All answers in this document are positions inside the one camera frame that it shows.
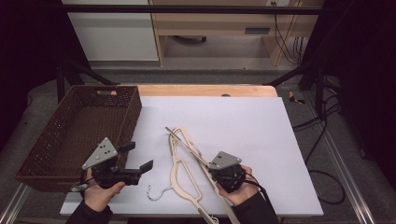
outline metal hook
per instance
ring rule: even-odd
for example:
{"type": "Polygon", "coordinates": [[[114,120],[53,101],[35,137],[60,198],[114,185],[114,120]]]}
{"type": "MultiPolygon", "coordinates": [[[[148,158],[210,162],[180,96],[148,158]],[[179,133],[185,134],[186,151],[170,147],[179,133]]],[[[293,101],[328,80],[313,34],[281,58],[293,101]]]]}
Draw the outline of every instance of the metal hook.
{"type": "Polygon", "coordinates": [[[151,198],[151,197],[149,196],[149,191],[151,190],[151,185],[148,185],[147,196],[148,196],[148,198],[149,198],[150,200],[152,200],[152,201],[155,202],[155,201],[160,200],[161,197],[163,196],[163,193],[166,192],[166,191],[169,190],[169,189],[172,189],[172,186],[170,186],[170,187],[168,187],[168,188],[166,188],[166,189],[163,189],[163,191],[161,192],[161,195],[158,196],[157,198],[151,198]]]}

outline white cabinet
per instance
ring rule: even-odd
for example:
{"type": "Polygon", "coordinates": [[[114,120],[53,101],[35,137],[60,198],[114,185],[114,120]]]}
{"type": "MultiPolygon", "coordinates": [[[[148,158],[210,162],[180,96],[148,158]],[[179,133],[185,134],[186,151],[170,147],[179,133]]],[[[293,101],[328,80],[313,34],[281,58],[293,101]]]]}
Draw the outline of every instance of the white cabinet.
{"type": "MultiPolygon", "coordinates": [[[[64,4],[147,5],[145,0],[63,0],[64,4]]],[[[149,13],[68,13],[89,61],[158,61],[149,13]]]]}

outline black sleeve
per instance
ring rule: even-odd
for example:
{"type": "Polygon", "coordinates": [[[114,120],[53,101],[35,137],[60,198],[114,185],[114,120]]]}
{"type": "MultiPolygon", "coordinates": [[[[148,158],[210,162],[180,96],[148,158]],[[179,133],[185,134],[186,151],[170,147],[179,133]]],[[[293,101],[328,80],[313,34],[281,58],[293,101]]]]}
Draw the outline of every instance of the black sleeve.
{"type": "Polygon", "coordinates": [[[233,211],[241,224],[279,223],[274,210],[272,210],[259,192],[241,204],[233,206],[233,211]]]}
{"type": "Polygon", "coordinates": [[[67,219],[66,224],[107,224],[112,215],[113,212],[109,206],[103,212],[98,213],[82,201],[70,218],[67,219]]]}

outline wicker basket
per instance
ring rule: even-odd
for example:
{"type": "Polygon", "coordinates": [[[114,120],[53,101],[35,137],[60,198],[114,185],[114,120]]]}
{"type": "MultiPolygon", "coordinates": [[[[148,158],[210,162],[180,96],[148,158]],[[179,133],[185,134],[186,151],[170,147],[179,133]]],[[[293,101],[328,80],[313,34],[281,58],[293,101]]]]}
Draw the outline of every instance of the wicker basket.
{"type": "MultiPolygon", "coordinates": [[[[16,179],[43,192],[68,192],[88,154],[107,137],[130,142],[142,104],[136,86],[74,86],[60,102],[16,179]]],[[[128,153],[120,153],[125,167],[128,153]]]]}

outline hand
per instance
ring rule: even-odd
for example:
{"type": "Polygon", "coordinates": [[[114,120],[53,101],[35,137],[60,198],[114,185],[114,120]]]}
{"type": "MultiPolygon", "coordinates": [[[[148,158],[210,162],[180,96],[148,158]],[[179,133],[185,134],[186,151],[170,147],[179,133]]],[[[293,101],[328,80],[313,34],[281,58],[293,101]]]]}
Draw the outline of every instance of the hand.
{"type": "Polygon", "coordinates": [[[87,171],[87,180],[89,179],[91,179],[89,181],[90,187],[85,190],[84,201],[85,204],[96,212],[105,210],[113,196],[120,193],[121,189],[125,186],[124,182],[119,182],[110,189],[102,189],[92,178],[91,168],[87,171]]]}
{"type": "MultiPolygon", "coordinates": [[[[241,165],[241,167],[247,172],[247,174],[252,174],[250,167],[244,165],[241,165]]],[[[250,175],[246,175],[246,180],[256,182],[250,175]]],[[[249,199],[259,191],[256,186],[249,183],[243,183],[238,190],[232,193],[227,193],[227,191],[225,191],[225,189],[219,183],[216,183],[216,186],[219,189],[219,195],[228,199],[235,206],[249,199]]]]}

